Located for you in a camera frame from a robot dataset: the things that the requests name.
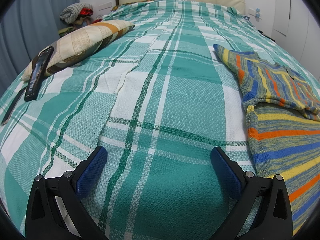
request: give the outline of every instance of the wall switch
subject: wall switch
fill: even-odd
[[[99,11],[101,11],[101,10],[104,10],[104,9],[107,9],[110,7],[112,7],[112,2],[107,2],[107,3],[99,5],[98,9],[99,9]]]
[[[249,9],[249,14],[251,14],[251,15],[253,15],[253,16],[256,17],[257,11],[254,10],[254,9]],[[259,10],[259,12],[258,12],[258,15],[259,15],[259,17],[257,17],[257,18],[262,19],[262,14],[261,14],[260,10]]]

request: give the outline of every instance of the black clamp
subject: black clamp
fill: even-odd
[[[211,163],[221,188],[237,203],[210,240],[287,240],[292,238],[292,214],[284,179],[244,172],[220,147],[211,151]],[[237,237],[258,196],[264,196],[250,230]]]
[[[107,151],[97,147],[77,168],[61,177],[34,179],[27,206],[26,238],[32,240],[108,240],[83,207],[107,162]],[[244,172],[220,147],[211,151],[212,166],[221,188],[237,203],[210,240],[287,240],[292,237],[292,214],[288,192],[281,175],[273,179]],[[68,231],[55,196],[60,196],[81,237]],[[237,237],[257,196],[264,196],[250,230]]]
[[[26,214],[26,239],[92,240],[108,238],[102,233],[80,202],[99,179],[107,162],[107,151],[98,146],[74,171],[61,177],[33,181]],[[55,196],[60,196],[81,238],[70,233],[59,211]]]

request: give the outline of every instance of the white wardrobe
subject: white wardrobe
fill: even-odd
[[[302,0],[276,0],[271,37],[320,80],[320,28]]]

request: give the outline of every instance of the pile of clothes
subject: pile of clothes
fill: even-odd
[[[93,14],[93,6],[90,3],[74,3],[69,5],[60,13],[60,19],[70,26],[58,31],[59,36],[63,37],[77,29],[91,24],[90,16]]]

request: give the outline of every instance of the curtain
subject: curtain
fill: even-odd
[[[60,12],[79,0],[15,0],[0,22],[0,96],[40,50],[67,27]]]

